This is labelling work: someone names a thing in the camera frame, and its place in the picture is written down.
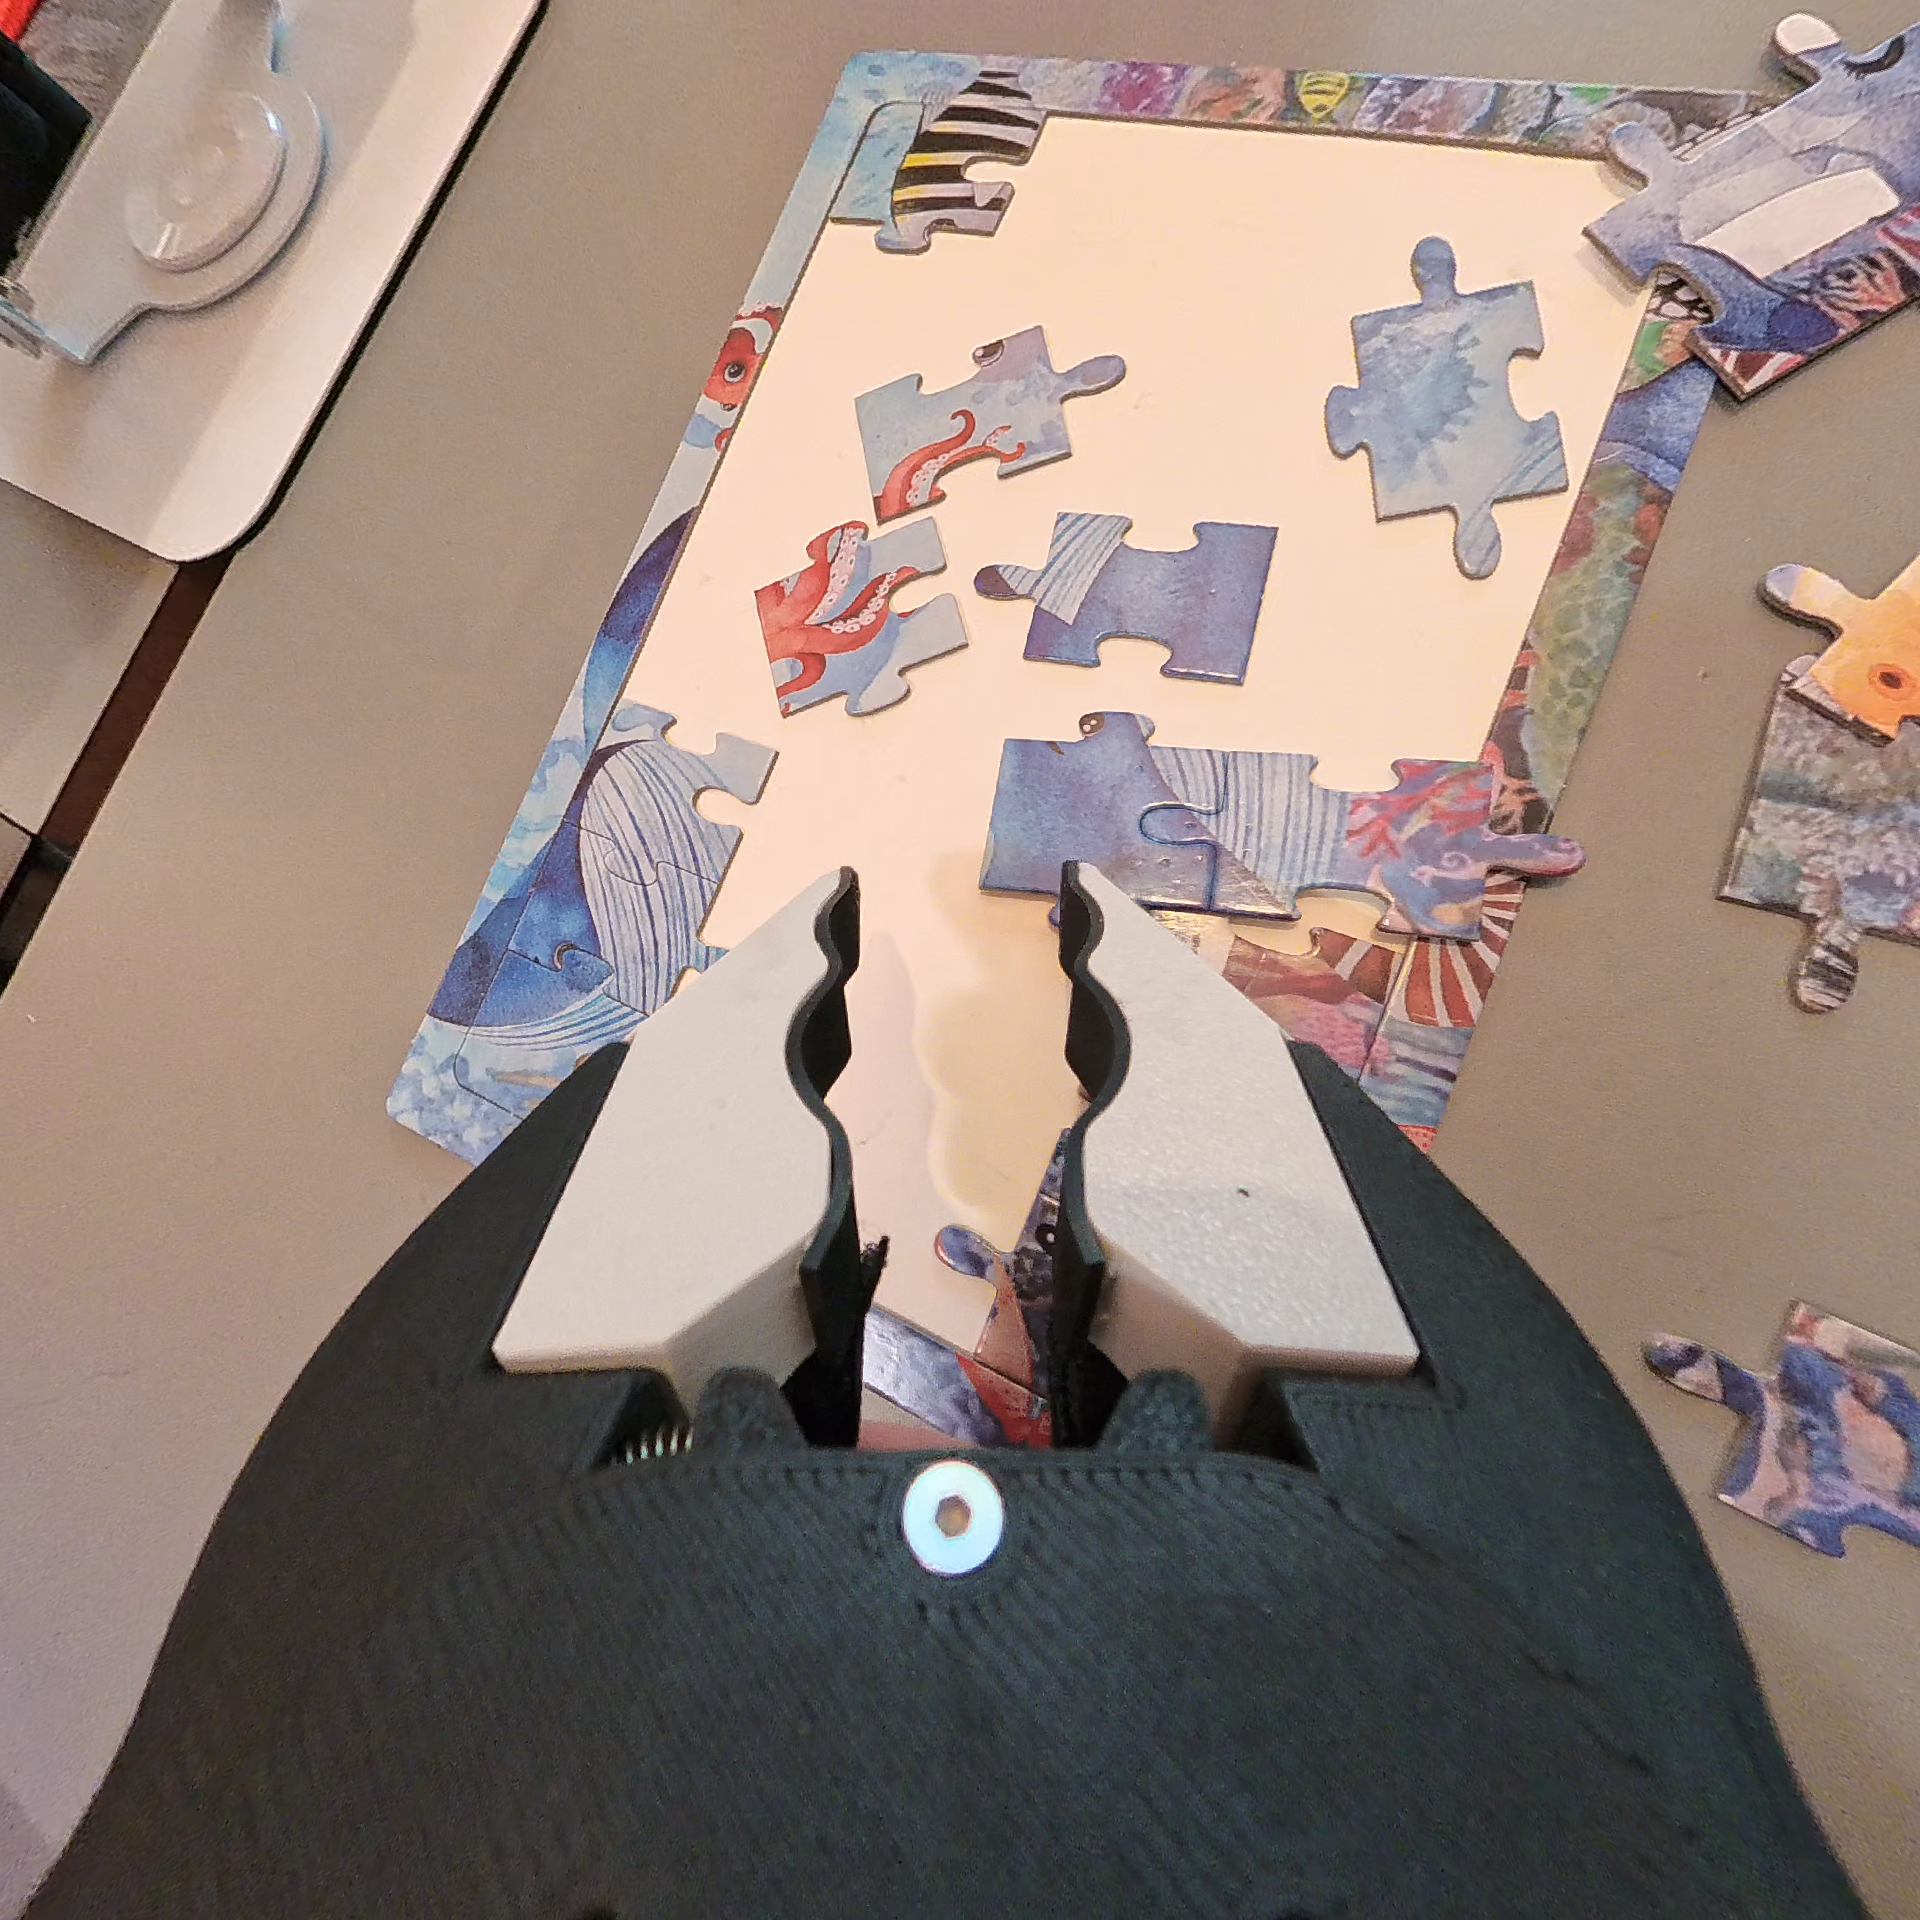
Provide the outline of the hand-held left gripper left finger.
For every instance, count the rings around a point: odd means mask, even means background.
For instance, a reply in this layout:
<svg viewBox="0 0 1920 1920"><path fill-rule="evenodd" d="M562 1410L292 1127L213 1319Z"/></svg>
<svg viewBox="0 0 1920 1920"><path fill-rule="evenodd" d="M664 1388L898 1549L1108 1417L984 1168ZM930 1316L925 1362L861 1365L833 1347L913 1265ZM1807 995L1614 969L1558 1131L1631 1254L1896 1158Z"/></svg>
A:
<svg viewBox="0 0 1920 1920"><path fill-rule="evenodd" d="M654 1365L692 1401L756 1365L803 1440L856 1441L875 1275L823 1107L856 964L861 878L830 868L633 1027L492 1339L504 1370Z"/></svg>

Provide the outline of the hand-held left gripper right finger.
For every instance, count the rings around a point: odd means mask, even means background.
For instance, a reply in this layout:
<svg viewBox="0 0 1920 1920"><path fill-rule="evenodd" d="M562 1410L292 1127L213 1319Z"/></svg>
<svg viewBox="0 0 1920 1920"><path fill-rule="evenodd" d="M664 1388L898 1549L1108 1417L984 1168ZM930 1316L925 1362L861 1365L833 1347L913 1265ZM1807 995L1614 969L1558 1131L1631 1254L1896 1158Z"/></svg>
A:
<svg viewBox="0 0 1920 1920"><path fill-rule="evenodd" d="M1230 1440L1262 1365L1408 1376L1416 1339L1286 1027L1089 858L1057 875L1069 1069L1049 1415L1089 1441L1116 1384L1187 1370Z"/></svg>

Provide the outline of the striped whale belly puzzle piece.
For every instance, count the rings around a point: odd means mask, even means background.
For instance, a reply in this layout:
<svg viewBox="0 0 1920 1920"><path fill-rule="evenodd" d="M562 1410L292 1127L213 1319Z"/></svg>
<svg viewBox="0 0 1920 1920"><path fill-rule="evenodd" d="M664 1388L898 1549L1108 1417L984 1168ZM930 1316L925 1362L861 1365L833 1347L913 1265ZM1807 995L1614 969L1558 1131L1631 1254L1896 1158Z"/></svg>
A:
<svg viewBox="0 0 1920 1920"><path fill-rule="evenodd" d="M1150 904L1293 914L1301 893L1375 893L1351 852L1351 793L1323 786L1310 750L1146 747L1169 799L1138 827L1150 847Z"/></svg>

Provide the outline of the pink coral seahorse puzzle piece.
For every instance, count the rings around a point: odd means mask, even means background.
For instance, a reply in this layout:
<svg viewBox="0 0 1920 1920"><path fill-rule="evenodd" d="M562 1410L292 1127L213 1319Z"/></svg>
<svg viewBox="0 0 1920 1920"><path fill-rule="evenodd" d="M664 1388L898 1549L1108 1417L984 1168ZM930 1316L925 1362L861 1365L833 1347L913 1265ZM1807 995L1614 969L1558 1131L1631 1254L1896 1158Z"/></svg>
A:
<svg viewBox="0 0 1920 1920"><path fill-rule="evenodd" d="M1390 786L1348 804L1343 884L1389 901L1380 924L1416 939L1481 939L1481 901L1496 868L1572 875L1587 852L1568 835L1496 827L1501 750L1390 757Z"/></svg>

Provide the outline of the dark blue whale eye piece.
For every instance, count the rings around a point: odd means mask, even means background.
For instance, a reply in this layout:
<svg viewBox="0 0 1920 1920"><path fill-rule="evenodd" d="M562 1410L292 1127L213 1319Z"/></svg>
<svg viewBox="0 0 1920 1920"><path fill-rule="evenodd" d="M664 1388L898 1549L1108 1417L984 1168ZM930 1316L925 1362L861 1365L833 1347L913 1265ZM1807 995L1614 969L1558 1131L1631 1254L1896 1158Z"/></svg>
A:
<svg viewBox="0 0 1920 1920"><path fill-rule="evenodd" d="M1150 716L1084 713L1079 739L1009 739L984 893L1055 897L1066 858L1101 866L1139 904L1215 904L1216 837L1146 750Z"/></svg>

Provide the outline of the pale blue octopus arm piece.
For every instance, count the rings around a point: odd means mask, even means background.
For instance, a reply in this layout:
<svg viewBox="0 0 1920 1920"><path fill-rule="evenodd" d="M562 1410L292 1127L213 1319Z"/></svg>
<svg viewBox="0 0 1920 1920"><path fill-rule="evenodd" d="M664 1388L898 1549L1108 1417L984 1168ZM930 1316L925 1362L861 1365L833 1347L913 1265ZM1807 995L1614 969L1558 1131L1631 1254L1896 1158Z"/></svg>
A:
<svg viewBox="0 0 1920 1920"><path fill-rule="evenodd" d="M1116 354L1055 366L1042 327L970 347L970 378L925 396L901 373L856 398L875 522L943 499L943 469L997 462L997 478L1069 456L1066 398L1128 378Z"/></svg>

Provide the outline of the pale blue splash puzzle piece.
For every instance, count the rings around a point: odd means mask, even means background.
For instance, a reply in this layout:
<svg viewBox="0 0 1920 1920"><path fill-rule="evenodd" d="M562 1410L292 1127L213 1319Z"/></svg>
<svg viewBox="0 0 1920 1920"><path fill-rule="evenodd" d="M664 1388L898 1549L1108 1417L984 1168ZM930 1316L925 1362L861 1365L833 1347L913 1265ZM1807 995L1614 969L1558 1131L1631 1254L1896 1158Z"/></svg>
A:
<svg viewBox="0 0 1920 1920"><path fill-rule="evenodd" d="M1516 354L1547 347L1538 288L1461 294L1442 236L1415 246L1415 282L1415 309L1351 318L1358 391L1324 396L1324 442L1372 449L1375 515L1450 505L1461 574L1489 577L1489 505L1568 491L1561 417L1518 417L1506 383Z"/></svg>

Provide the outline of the sea print jigsaw puzzle board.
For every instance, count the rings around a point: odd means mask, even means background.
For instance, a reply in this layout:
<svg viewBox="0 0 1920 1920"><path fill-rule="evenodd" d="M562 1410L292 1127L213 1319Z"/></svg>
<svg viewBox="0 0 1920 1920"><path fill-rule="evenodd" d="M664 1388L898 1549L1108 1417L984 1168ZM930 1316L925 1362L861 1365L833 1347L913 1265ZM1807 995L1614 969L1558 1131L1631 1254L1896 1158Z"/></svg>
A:
<svg viewBox="0 0 1920 1920"><path fill-rule="evenodd" d="M966 171L1013 184L997 228L879 253L907 143L984 64L1042 107L1023 164ZM1351 799L1390 786L1390 757L1501 750L1496 827L1549 835L1714 396L1688 288L1636 288L1587 238L1617 199L1595 146L1623 117L1708 134L1728 107L1572 84L861 58L460 944L542 855L619 705L670 713L664 742L692 750L719 730L771 747L756 804L695 799L740 835L699 944L736 945L813 868L861 868L849 1010L875 1047L833 1094L861 1226L888 1237L879 1311L970 1350L992 1290L930 1237L962 1223L1009 1250L1079 1107L1057 1066L1057 897L979 884L1009 739L1069 742L1084 713L1138 713L1146 747L1310 750L1310 777ZM1453 246L1461 294L1533 282L1547 335L1506 383L1518 417L1558 415L1568 491L1489 505L1489 577L1461 574L1450 505L1375 515L1372 449L1324 442L1324 396L1358 391L1351 318L1422 296L1422 236ZM1116 354L1128 378L1066 398L1069 456L949 465L937 505L875 522L856 398L901 373L950 391L970 347L1023 327L1042 327L1057 373ZM1139 636L1101 640L1094 667L1023 661L1035 603L984 598L970 574L1037 566L1057 510L1132 515L1128 541L1157 554L1193 548L1196 522L1274 525L1245 679L1160 676L1169 647ZM949 565L888 607L950 596L966 647L913 667L879 713L785 716L750 596L839 522L879 537L922 515ZM1146 913L1274 951L1306 951L1315 924L1415 951L1389 1017L1476 1027L1526 878L1486 878L1476 944L1390 934L1372 893L1301 893L1293 914ZM475 1163L527 1110L448 1083L455 1044L426 1014L388 1110Z"/></svg>

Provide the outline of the joined blue whale puzzle pieces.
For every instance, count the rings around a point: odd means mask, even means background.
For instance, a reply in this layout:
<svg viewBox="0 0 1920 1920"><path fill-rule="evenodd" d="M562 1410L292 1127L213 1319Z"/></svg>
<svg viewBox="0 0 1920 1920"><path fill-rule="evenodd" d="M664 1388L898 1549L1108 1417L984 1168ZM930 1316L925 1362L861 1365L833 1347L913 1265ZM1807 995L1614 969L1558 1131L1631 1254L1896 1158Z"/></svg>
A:
<svg viewBox="0 0 1920 1920"><path fill-rule="evenodd" d="M615 742L428 1005L460 1027L448 1083L494 1110L530 1110L582 1053L629 1040L682 972L719 959L699 923L740 835L695 799L719 786L756 804L778 750L733 730L692 750L664 728L654 705L615 713Z"/></svg>

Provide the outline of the dark blue striped puzzle piece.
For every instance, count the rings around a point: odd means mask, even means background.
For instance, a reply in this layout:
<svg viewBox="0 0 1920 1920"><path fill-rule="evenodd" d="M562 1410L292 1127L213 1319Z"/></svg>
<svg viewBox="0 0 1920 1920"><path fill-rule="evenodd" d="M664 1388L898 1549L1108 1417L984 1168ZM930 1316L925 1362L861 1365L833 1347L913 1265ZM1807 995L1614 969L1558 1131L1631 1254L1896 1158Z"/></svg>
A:
<svg viewBox="0 0 1920 1920"><path fill-rule="evenodd" d="M1023 661L1094 667L1101 640L1169 647L1160 676L1238 687L1253 648L1274 525L1196 522L1179 554L1132 548L1132 515L1057 510L1037 566L990 565L984 598L1028 598Z"/></svg>

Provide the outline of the blue purple puzzle piece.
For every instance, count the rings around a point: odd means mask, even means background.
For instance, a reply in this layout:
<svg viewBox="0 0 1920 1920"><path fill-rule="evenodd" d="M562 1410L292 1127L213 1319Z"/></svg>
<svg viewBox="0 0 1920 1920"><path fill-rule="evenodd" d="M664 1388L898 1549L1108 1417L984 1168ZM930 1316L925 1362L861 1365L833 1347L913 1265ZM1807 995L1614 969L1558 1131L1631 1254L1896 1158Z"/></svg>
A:
<svg viewBox="0 0 1920 1920"><path fill-rule="evenodd" d="M1920 1359L1907 1347L1794 1298L1768 1376L1684 1335L1642 1339L1642 1362L1739 1417L1718 1470L1718 1502L1739 1517L1825 1558L1845 1558L1847 1525L1920 1539Z"/></svg>

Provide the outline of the orange pufferfish puzzle piece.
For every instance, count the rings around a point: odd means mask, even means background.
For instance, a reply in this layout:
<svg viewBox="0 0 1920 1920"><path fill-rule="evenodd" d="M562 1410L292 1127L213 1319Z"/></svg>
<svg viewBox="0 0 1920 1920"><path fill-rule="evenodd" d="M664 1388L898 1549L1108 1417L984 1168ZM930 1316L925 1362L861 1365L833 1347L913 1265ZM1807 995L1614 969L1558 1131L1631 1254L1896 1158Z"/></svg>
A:
<svg viewBox="0 0 1920 1920"><path fill-rule="evenodd" d="M1815 661L1785 672L1785 690L1851 728L1870 742L1899 739L1920 716L1920 565L1873 598L1836 577L1780 565L1761 577L1761 598L1794 619L1820 622L1832 640Z"/></svg>

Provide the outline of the striped fish puzzle piece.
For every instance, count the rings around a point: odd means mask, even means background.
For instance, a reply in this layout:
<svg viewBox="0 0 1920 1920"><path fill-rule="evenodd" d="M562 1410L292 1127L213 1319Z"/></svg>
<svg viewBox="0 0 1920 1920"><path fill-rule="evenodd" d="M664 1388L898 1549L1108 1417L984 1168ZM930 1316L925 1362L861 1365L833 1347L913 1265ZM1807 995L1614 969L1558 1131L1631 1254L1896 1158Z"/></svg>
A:
<svg viewBox="0 0 1920 1920"><path fill-rule="evenodd" d="M966 178L979 158L1023 164L1037 143L1042 107L1021 87L1009 64L984 64L949 107L937 107L907 143L879 253L925 253L930 228L992 236L1013 184Z"/></svg>

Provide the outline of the round clear disc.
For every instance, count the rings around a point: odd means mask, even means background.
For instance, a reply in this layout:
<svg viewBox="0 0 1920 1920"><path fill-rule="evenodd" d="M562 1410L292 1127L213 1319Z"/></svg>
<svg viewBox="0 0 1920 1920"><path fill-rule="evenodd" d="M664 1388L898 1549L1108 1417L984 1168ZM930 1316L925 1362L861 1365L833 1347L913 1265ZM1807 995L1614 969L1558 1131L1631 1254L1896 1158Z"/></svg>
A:
<svg viewBox="0 0 1920 1920"><path fill-rule="evenodd" d="M125 228L170 309L244 288L295 236L320 178L320 110L281 70L221 84L138 164Z"/></svg>

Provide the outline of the grey blue white puzzle piece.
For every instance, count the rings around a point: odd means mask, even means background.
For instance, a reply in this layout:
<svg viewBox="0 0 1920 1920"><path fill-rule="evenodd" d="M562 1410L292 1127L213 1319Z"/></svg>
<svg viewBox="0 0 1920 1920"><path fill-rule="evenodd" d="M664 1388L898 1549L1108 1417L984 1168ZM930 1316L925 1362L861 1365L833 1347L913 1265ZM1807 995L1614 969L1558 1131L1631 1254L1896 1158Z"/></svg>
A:
<svg viewBox="0 0 1920 1920"><path fill-rule="evenodd" d="M1814 253L1920 199L1920 32L1847 51L1815 17L1769 32L1807 87L1761 117L1668 155L1642 121L1606 134L1606 155L1642 178L1587 223L1631 282L1656 268L1768 282Z"/></svg>

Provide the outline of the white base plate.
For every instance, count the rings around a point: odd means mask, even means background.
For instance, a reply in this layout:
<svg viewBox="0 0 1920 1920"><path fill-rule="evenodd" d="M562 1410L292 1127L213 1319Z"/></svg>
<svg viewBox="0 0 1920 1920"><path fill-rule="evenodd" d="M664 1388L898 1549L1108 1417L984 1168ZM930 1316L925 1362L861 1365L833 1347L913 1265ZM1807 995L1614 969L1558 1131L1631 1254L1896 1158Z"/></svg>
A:
<svg viewBox="0 0 1920 1920"><path fill-rule="evenodd" d="M327 140L295 236L212 309L138 310L90 364L0 354L6 483L173 565L235 541L271 505L539 22L530 0L274 4L281 70L314 90ZM89 107L82 143L165 8L36 4L26 51Z"/></svg>

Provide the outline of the grey metal bracket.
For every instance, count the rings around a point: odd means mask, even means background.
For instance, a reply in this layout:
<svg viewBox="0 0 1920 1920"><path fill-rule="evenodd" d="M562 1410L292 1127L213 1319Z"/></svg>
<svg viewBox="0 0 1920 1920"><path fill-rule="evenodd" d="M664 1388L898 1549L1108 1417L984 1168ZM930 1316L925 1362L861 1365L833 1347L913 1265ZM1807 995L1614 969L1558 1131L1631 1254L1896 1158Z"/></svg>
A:
<svg viewBox="0 0 1920 1920"><path fill-rule="evenodd" d="M281 70L274 48L281 4L271 0L178 0L165 8L8 276L52 335L52 354L90 364L138 310L170 309L158 273L135 256L125 228L135 176L205 90Z"/></svg>

